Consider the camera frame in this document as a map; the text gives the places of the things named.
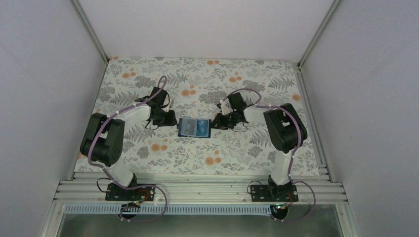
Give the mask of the blue card holder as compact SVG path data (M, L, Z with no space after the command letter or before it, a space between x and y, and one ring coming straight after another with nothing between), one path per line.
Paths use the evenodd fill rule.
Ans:
M178 137L210 138L210 123L210 119L183 117L177 125L177 135Z

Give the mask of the blue credit card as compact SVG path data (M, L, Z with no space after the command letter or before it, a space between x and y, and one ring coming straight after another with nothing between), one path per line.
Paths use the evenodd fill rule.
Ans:
M197 132L198 137L208 137L210 130L210 120L209 119L198 119L197 120Z

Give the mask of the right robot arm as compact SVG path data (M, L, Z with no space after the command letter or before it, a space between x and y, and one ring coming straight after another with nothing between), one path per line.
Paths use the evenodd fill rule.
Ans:
M268 177L268 196L280 201L293 185L291 170L294 156L308 133L290 103L281 106L260 105L257 102L248 105L235 90L220 100L221 112L211 122L212 129L233 129L239 123L260 123L266 126L274 148L274 168Z

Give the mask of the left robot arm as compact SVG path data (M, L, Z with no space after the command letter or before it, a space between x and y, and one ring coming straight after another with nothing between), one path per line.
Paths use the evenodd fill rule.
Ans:
M82 139L80 152L90 165L101 168L118 187L118 194L126 200L137 195L136 177L120 160L124 134L131 127L145 122L155 130L175 126L175 112L170 110L170 96L161 87L154 87L149 96L136 99L131 106L113 115L91 115Z

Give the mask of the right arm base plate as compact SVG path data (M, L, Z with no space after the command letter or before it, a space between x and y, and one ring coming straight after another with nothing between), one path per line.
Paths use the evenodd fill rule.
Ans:
M295 185L271 187L269 185L251 185L250 194L253 202L298 202Z

